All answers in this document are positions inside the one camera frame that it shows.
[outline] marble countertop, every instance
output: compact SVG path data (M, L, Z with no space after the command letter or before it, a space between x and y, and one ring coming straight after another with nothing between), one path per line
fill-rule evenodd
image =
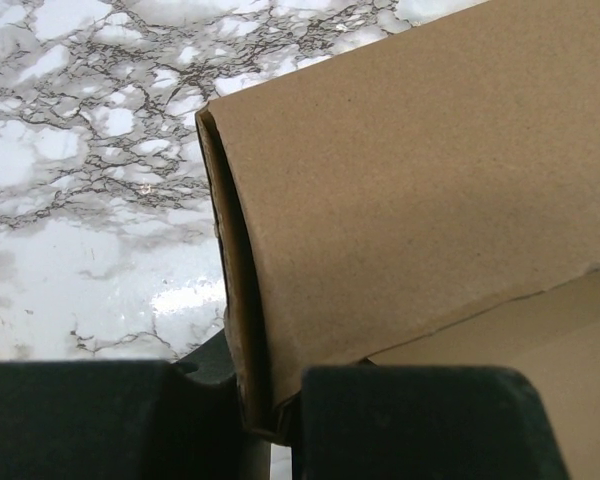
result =
M196 110L470 3L0 0L0 360L195 349L225 306Z

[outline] cardboard box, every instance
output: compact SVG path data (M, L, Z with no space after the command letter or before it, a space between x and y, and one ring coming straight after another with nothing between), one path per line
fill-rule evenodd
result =
M600 479L600 0L492 0L197 122L250 429L284 439L309 365L510 365Z

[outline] black object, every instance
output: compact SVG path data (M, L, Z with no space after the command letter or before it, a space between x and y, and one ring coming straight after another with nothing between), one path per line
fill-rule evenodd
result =
M302 414L306 480L568 479L536 390L510 369L317 367Z
M223 332L176 365L0 363L0 480L266 478L240 427Z

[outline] marble surface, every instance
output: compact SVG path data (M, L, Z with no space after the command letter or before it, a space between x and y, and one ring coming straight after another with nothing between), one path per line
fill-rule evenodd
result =
M225 296L195 111L471 3L0 0L0 360L204 342Z

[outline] cardboard edge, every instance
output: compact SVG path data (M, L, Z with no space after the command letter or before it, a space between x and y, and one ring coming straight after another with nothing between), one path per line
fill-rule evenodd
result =
M222 138L208 106L196 113L209 178L227 295L224 327L233 359L244 427L273 436L269 353L251 242Z

